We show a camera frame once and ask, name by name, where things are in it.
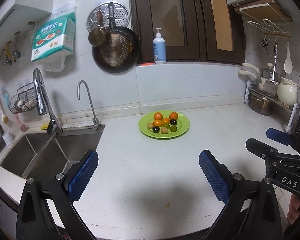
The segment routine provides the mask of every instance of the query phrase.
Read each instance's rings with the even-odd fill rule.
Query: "white bottle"
[[[153,40],[154,63],[166,63],[166,41],[161,37],[161,28],[156,28],[156,38]]]

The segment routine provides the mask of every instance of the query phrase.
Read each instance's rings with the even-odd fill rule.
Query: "screw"
[[[242,179],[242,175],[239,174],[239,173],[233,174],[233,177],[234,177],[236,180],[241,180],[241,179]]]
[[[269,178],[264,178],[264,181],[265,181],[266,184],[270,184],[271,183],[271,179],[269,179]]]
[[[58,174],[56,175],[56,179],[57,179],[57,180],[61,180],[61,179],[63,179],[63,177],[64,177],[63,173],[58,173]]]
[[[34,179],[33,179],[33,178],[29,178],[29,179],[27,179],[27,183],[28,183],[28,184],[31,184],[33,181],[34,181]]]

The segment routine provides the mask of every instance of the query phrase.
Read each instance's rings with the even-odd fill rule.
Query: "small round fruit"
[[[162,123],[169,123],[170,122],[170,119],[168,117],[165,117],[162,119]]]
[[[161,133],[162,134],[167,134],[169,132],[168,128],[162,127],[161,128]]]
[[[160,132],[160,128],[158,126],[154,126],[152,128],[152,131],[155,132],[155,133],[158,133],[158,132]]]
[[[169,118],[178,120],[178,114],[176,112],[172,112],[169,114]]]
[[[178,128],[175,126],[175,125],[172,125],[171,127],[170,127],[170,131],[171,132],[176,132],[178,130]]]
[[[153,127],[154,127],[154,124],[153,124],[153,123],[151,123],[151,122],[148,123],[148,128],[149,128],[149,129],[152,129]]]
[[[155,120],[162,120],[163,116],[161,113],[157,112],[154,114],[153,119]]]
[[[168,124],[167,122],[165,122],[165,123],[163,124],[163,127],[167,128],[167,129],[170,129],[170,124]]]
[[[161,121],[161,120],[154,120],[154,121],[153,121],[153,124],[154,124],[154,126],[159,126],[159,127],[161,127],[161,126],[162,126],[162,121]]]
[[[171,120],[170,120],[170,124],[172,124],[172,125],[177,125],[177,120],[176,120],[176,119],[171,119]]]

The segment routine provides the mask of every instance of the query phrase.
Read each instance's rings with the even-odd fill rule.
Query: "white countertop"
[[[99,165],[82,197],[73,205],[97,238],[163,239],[211,226],[223,203],[218,201],[199,166],[199,153],[210,150],[231,173],[261,180],[264,161],[248,152],[246,140],[258,139],[280,152],[291,147],[266,137],[285,124],[247,105],[182,111],[190,129],[171,140],[157,140],[138,129],[140,115],[104,120],[97,152]],[[0,160],[6,150],[0,153]],[[0,187],[18,203],[25,180],[0,167]],[[49,202],[57,225],[62,225]]]

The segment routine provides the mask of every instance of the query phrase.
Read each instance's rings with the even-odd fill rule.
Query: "sink basin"
[[[66,173],[88,150],[95,150],[102,131],[93,128],[65,130],[60,135],[23,135],[0,161],[0,166],[24,178],[53,179]]]

